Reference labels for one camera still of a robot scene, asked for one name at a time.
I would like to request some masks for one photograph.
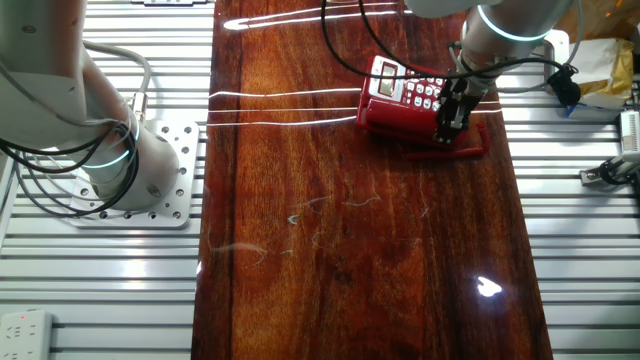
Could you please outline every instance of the wooden table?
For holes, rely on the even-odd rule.
[[[464,14],[404,10],[367,5],[394,52],[446,71]],[[381,54],[357,3],[327,14],[348,62]],[[496,99],[472,115],[484,158],[402,161],[354,127],[363,79],[319,15],[216,3],[193,359],[551,359]]]

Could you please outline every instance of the power outlet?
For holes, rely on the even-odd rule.
[[[51,314],[42,310],[6,314],[0,319],[0,360],[47,360]]]

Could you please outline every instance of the scratch on surface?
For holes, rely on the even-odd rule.
[[[370,203],[371,201],[374,200],[378,200],[378,201],[382,201],[382,198],[380,197],[380,195],[378,195],[378,192],[376,191],[376,181],[373,178],[373,175],[371,175],[371,190],[373,191],[373,193],[376,195],[370,199],[367,199],[367,201],[363,202],[362,204],[355,204],[355,203],[351,203],[351,202],[347,202],[347,201],[343,201],[342,203],[345,205],[349,205],[349,206],[355,206],[355,207],[360,207],[360,206],[365,206],[368,203]]]
[[[323,197],[321,197],[321,198],[315,198],[315,199],[309,200],[309,201],[307,201],[306,203],[301,203],[301,204],[291,205],[291,207],[307,206],[307,207],[309,207],[309,209],[311,209],[311,211],[313,211],[314,213],[316,213],[316,214],[320,214],[320,212],[319,212],[319,211],[316,211],[314,208],[312,208],[312,207],[311,207],[311,205],[313,205],[313,204],[315,204],[315,203],[317,203],[317,202],[319,202],[319,201],[322,201],[322,200],[328,199],[328,198],[329,198],[328,196],[323,196]]]
[[[295,218],[297,218],[297,217],[300,217],[300,215],[291,215],[291,216],[289,216],[289,217],[287,218],[287,220],[288,220],[290,223],[292,223],[293,225],[298,225],[298,223],[297,223],[297,222],[295,222],[295,220],[293,220],[293,219],[295,219]]]
[[[326,249],[326,247],[320,246],[318,245],[318,243],[316,243],[316,238],[318,237],[318,235],[322,234],[322,231],[317,232],[315,235],[313,235],[313,237],[311,238],[311,242],[313,243],[313,245],[319,247],[320,249]]]
[[[355,206],[355,207],[360,207],[360,206],[365,206],[367,205],[369,202],[373,201],[373,200],[380,200],[382,201],[382,199],[380,199],[379,197],[373,197],[371,199],[367,199],[367,201],[363,202],[362,204],[354,204],[354,203],[350,203],[350,202],[343,202],[343,204],[345,205],[349,205],[349,206]]]
[[[267,250],[261,248],[260,246],[253,245],[253,244],[245,244],[245,243],[235,243],[235,244],[231,244],[231,245],[221,246],[219,248],[213,248],[213,247],[211,247],[211,245],[209,245],[209,247],[210,247],[212,252],[225,252],[225,251],[233,251],[233,250],[252,250],[252,251],[255,251],[258,254],[260,254],[261,258],[255,264],[253,264],[253,266],[256,266],[256,265],[260,264],[264,260],[265,254],[267,253]]]

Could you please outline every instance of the red telephone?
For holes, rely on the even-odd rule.
[[[437,73],[417,66],[416,68]],[[397,62],[381,56],[369,59],[368,69],[371,74],[376,75],[415,74]],[[467,131],[462,131],[448,143],[434,139],[438,129],[436,118],[441,107],[440,93],[444,86],[443,79],[434,78],[408,80],[366,78],[360,93],[356,126],[440,150],[403,154],[407,159],[447,159],[484,154],[490,146],[484,124],[478,126],[484,143],[482,148],[459,150],[467,139]]]

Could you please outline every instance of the glossy wooden surface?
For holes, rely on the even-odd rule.
[[[319,6],[216,3],[193,359],[551,359],[497,99],[472,118],[484,158],[402,161],[354,128],[363,79]],[[334,6],[364,69],[379,51]],[[404,10],[367,6],[393,51],[446,71],[464,15]]]

